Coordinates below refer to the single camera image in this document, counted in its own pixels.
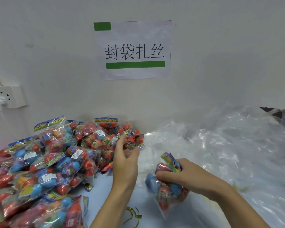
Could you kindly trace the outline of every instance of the right hand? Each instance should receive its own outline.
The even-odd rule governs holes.
[[[180,184],[186,189],[204,195],[213,201],[216,200],[220,189],[228,185],[225,181],[186,158],[177,159],[177,161],[183,169],[181,172],[159,171],[156,173],[156,177],[162,181]]]

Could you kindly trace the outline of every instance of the white table surface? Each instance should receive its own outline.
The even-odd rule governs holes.
[[[99,209],[105,202],[110,189],[112,187],[112,176],[100,175],[94,180],[94,188],[90,192],[86,192],[83,185],[78,186],[72,193],[77,195],[84,195],[89,197],[89,209],[87,216],[87,224],[90,225],[97,215]],[[159,208],[157,207],[152,195],[149,195],[144,187],[136,187],[133,191],[132,197],[128,207],[137,207],[140,214],[143,215],[140,219],[138,228],[191,228],[191,227],[217,227],[213,222],[209,221],[209,214],[197,214],[197,211],[192,211],[190,208],[191,201],[185,200],[181,204],[177,204],[171,212],[168,219],[165,221]],[[125,221],[131,216],[129,211],[125,211]],[[137,218],[133,218],[121,228],[133,228],[137,224]]]

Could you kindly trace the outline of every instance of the power outlet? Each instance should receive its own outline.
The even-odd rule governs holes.
[[[20,86],[0,86],[0,96],[7,100],[7,108],[19,108],[26,105]]]

